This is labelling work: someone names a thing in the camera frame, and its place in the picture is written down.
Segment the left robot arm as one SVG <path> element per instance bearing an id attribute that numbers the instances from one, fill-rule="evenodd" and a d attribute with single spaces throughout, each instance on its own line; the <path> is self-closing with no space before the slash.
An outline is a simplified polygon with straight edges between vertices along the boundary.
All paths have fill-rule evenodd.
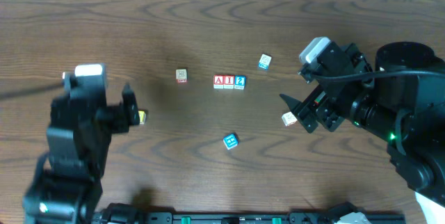
<path id="1" fill-rule="evenodd" d="M 89 223 L 102 196 L 108 148 L 114 134 L 140 123 L 130 85 L 109 106 L 103 74 L 63 77 L 64 94 L 51 102 L 49 151 L 39 157 L 23 197 L 25 223 Z"/>

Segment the blue number 2 block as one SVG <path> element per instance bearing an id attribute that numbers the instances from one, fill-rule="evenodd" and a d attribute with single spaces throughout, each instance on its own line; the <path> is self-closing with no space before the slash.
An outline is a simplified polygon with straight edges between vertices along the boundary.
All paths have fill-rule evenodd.
<path id="1" fill-rule="evenodd" d="M 237 75 L 234 79 L 234 89 L 244 90 L 246 84 L 246 76 Z"/>

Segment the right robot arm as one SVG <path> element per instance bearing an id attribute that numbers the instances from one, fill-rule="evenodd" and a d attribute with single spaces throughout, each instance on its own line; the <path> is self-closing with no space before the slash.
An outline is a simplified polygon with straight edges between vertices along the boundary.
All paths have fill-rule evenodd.
<path id="1" fill-rule="evenodd" d="M 309 96 L 283 100 L 308 132 L 342 122 L 381 138 L 396 172 L 429 223 L 444 222 L 444 61 L 418 42 L 379 48 L 369 63 L 357 45 L 314 39 L 299 75 L 316 82 Z"/>

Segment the red letter A block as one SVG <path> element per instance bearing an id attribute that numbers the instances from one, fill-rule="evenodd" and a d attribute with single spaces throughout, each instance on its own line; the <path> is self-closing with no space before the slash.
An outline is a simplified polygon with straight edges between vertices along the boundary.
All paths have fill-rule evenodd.
<path id="1" fill-rule="evenodd" d="M 223 75 L 214 75 L 213 76 L 213 88 L 214 89 L 223 89 L 224 88 L 224 76 Z"/>

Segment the red letter I block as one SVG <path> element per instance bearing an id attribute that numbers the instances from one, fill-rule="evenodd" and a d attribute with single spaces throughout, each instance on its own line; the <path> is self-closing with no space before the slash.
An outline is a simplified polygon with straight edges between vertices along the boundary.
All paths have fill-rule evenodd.
<path id="1" fill-rule="evenodd" d="M 234 75 L 225 75 L 223 78 L 224 78 L 223 88 L 224 89 L 234 89 L 235 76 Z"/>

